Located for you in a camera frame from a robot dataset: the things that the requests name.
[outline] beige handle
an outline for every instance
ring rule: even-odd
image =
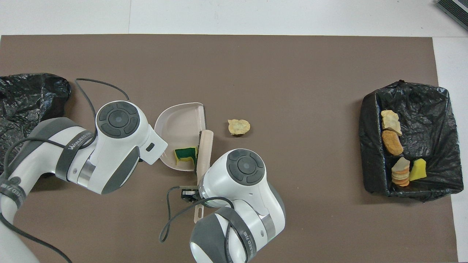
[[[203,130],[200,137],[200,146],[198,147],[197,157],[197,185],[200,183],[203,175],[210,168],[211,149],[213,147],[213,132],[210,130]],[[205,207],[202,204],[195,206],[195,215],[193,222],[197,223],[198,220],[203,218]]]

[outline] velcro strap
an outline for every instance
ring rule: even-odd
[[[237,236],[240,238],[244,246],[245,253],[247,254],[246,262],[255,257],[257,254],[257,247],[254,237],[241,216],[230,207],[221,207],[215,213],[231,222],[232,227],[236,231]]]
[[[87,142],[93,133],[90,131],[82,131],[78,133],[63,149],[62,154],[60,155],[57,166],[55,167],[55,176],[68,182],[66,175],[70,169],[73,159],[75,159],[76,153],[80,146]]]
[[[0,194],[12,199],[16,203],[18,209],[20,209],[26,199],[26,193],[23,188],[17,183],[6,179],[0,179]]]

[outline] white surface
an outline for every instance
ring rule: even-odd
[[[468,37],[433,0],[132,0],[129,33]]]
[[[449,90],[457,122],[465,190],[452,195],[453,221],[458,261],[468,262],[468,38],[435,37],[433,42],[439,86]]]
[[[435,38],[462,162],[468,157],[468,32],[433,0],[0,0],[0,36],[20,34],[283,34]],[[463,162],[465,178],[466,163]],[[460,261],[468,261],[468,190],[452,196]]]

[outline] small black rectangle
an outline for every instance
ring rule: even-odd
[[[154,143],[150,143],[148,147],[146,147],[146,151],[147,152],[151,151],[153,147],[154,147]]]

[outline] white table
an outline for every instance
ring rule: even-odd
[[[468,31],[432,0],[1,0],[1,35],[250,34],[433,37],[468,175]],[[468,192],[452,196],[458,259],[468,261]]]

